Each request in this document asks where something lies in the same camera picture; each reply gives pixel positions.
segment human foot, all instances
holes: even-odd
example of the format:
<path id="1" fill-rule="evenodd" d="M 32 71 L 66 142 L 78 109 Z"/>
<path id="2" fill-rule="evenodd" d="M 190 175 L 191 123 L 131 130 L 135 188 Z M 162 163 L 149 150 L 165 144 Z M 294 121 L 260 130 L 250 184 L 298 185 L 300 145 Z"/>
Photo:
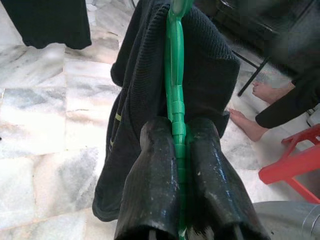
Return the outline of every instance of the human foot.
<path id="1" fill-rule="evenodd" d="M 260 126 L 255 121 L 249 120 L 241 112 L 234 109 L 230 109 L 230 118 L 253 142 L 259 141 L 262 135 L 268 131 L 267 128 Z"/>
<path id="2" fill-rule="evenodd" d="M 270 105 L 282 98 L 294 88 L 294 85 L 291 83 L 288 86 L 281 88 L 272 88 L 270 85 L 262 82 L 254 82 L 253 86 L 252 94 Z"/>

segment hanging clothes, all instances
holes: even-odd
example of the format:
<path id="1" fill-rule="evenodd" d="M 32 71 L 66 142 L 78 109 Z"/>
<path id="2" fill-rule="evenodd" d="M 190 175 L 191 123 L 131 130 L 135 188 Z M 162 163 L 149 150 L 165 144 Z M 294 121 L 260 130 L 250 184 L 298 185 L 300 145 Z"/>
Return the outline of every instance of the hanging clothes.
<path id="1" fill-rule="evenodd" d="M 111 69 L 113 82 L 122 90 L 110 114 L 106 159 L 92 206 L 102 221 L 118 218 L 125 180 L 141 152 L 143 125 L 156 116 L 167 117 L 164 55 L 169 8 L 170 0 L 139 1 Z M 221 137 L 229 119 L 224 110 L 240 63 L 196 7 L 182 19 L 182 25 L 185 122 L 208 118 Z"/>
<path id="2" fill-rule="evenodd" d="M 51 43 L 72 49 L 91 45 L 85 0 L 1 0 L 26 46 Z"/>

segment red stool leg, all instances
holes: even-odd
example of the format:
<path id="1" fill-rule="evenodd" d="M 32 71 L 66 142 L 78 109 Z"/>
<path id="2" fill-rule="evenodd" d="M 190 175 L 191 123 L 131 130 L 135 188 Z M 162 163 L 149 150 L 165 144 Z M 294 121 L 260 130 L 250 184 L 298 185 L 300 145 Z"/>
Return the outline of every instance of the red stool leg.
<path id="1" fill-rule="evenodd" d="M 259 177 L 265 184 L 290 179 L 316 169 L 320 169 L 320 145 L 310 147 L 294 156 L 288 156 L 259 171 Z"/>
<path id="2" fill-rule="evenodd" d="M 294 178 L 286 179 L 285 181 L 309 203 L 320 204 L 320 199 Z"/>
<path id="3" fill-rule="evenodd" d="M 313 127 L 310 127 L 306 130 L 303 130 L 301 132 L 298 132 L 295 135 L 292 135 L 290 137 L 287 137 L 282 140 L 283 144 L 287 144 L 291 142 L 295 138 L 299 138 L 299 142 L 304 141 L 304 140 L 310 140 L 314 139 L 315 137 L 320 135 L 320 124 L 314 125 Z"/>

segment green plastic hanger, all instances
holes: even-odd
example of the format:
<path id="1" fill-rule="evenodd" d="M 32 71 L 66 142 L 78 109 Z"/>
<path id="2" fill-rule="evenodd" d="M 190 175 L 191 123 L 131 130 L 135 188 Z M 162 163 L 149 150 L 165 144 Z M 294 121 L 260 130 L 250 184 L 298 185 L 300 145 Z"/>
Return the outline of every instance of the green plastic hanger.
<path id="1" fill-rule="evenodd" d="M 166 21 L 165 91 L 168 118 L 172 122 L 172 136 L 178 166 L 180 188 L 179 239 L 185 239 L 186 230 L 186 125 L 183 95 L 184 33 L 181 19 L 191 9 L 193 0 L 173 0 Z"/>

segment black pants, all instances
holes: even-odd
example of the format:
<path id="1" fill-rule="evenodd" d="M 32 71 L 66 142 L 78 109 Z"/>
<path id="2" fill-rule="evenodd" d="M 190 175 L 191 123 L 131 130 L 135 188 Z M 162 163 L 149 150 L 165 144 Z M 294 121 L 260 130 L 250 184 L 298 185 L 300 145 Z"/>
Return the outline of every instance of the black pants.
<path id="1" fill-rule="evenodd" d="M 267 129 L 272 129 L 300 116 L 320 103 L 320 67 L 313 67 L 292 81 L 295 88 L 271 104 L 255 120 Z"/>

